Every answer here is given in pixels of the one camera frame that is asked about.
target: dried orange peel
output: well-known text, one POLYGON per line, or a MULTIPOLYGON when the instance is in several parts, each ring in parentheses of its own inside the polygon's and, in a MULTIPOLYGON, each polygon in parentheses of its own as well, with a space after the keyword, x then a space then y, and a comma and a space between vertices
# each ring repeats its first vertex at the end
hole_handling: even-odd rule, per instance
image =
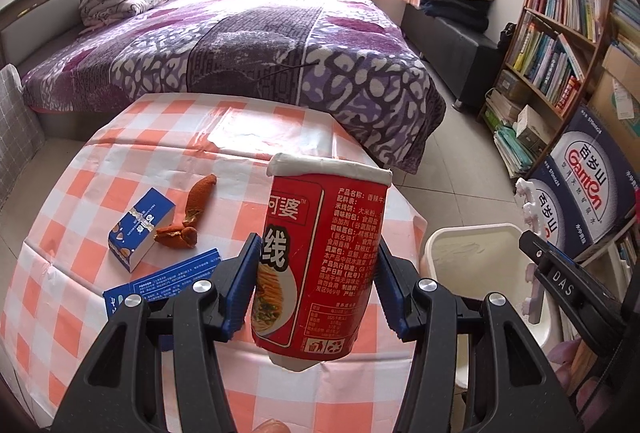
POLYGON ((180 223, 156 229, 155 241, 172 249, 193 249, 198 243, 198 232, 180 223))
POLYGON ((213 186, 218 182, 218 178, 211 174, 198 180, 193 185, 189 196, 187 197, 187 205, 184 212, 184 220, 182 221, 185 227, 195 227, 200 220, 200 217, 204 213, 204 209, 207 206, 213 186))

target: tile floor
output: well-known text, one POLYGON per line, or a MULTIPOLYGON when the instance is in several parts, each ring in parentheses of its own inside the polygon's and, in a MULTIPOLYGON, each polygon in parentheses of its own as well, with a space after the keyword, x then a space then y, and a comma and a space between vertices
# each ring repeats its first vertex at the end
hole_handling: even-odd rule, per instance
MULTIPOLYGON (((394 171, 394 184, 428 222, 425 240, 442 227, 511 222, 524 228, 491 134, 475 116, 451 108, 452 93, 435 72, 431 73, 447 102, 444 122, 427 141, 417 174, 394 171)), ((22 241, 48 193, 80 148, 82 143, 77 141, 47 140, 0 210, 0 308, 22 241)), ((461 428, 461 413, 463 403, 456 402, 454 433, 461 428)))

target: orange and white tablecloth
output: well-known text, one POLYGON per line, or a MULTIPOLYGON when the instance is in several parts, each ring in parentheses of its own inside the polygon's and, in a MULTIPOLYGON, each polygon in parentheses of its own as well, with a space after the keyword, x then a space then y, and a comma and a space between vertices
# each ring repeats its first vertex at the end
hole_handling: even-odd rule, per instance
MULTIPOLYGON (((373 164, 327 114, 210 94, 146 95, 82 148, 24 241, 0 318, 26 397, 49 422, 107 321, 102 292, 212 247, 222 258, 236 256, 250 232, 262 232, 271 189, 266 166, 280 151, 373 164), (154 245, 129 274, 107 249, 113 224, 151 187, 174 201, 181 221, 189 188, 211 172, 218 184, 196 250, 154 245)), ((391 251, 417 265, 425 230, 425 220, 391 186, 382 229, 391 251)), ((255 346, 247 324, 216 350, 241 433, 268 418, 286 422, 292 433, 387 433, 413 354, 412 344, 388 329, 375 289, 353 352, 340 361, 286 371, 255 346)), ((168 382, 172 354, 163 355, 168 426, 178 431, 168 382)))

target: silver screw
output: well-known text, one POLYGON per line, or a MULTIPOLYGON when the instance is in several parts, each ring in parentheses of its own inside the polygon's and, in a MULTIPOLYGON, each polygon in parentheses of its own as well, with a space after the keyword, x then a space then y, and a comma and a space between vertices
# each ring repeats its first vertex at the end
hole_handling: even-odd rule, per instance
POLYGON ((193 289, 196 292, 206 292, 207 290, 211 289, 211 282, 208 279, 198 280, 193 284, 193 289))
POLYGON ((142 303, 142 296, 139 294, 131 294, 124 299, 124 304, 127 307, 137 307, 142 303))
POLYGON ((423 290, 425 292, 433 292, 438 288, 438 284, 432 279, 422 278, 418 282, 418 287, 420 287, 420 290, 423 290))
POLYGON ((493 292, 489 295, 489 301, 496 305, 497 307, 501 307, 505 303, 507 303, 507 298, 505 298, 499 292, 493 292))

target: black leather bench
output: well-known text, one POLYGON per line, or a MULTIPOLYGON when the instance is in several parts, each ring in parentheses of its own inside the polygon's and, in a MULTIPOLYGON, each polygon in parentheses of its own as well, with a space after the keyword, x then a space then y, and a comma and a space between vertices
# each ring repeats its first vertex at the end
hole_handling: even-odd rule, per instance
POLYGON ((453 92, 453 107, 479 110, 502 64, 496 44, 458 22, 427 16, 409 4, 400 28, 453 92))

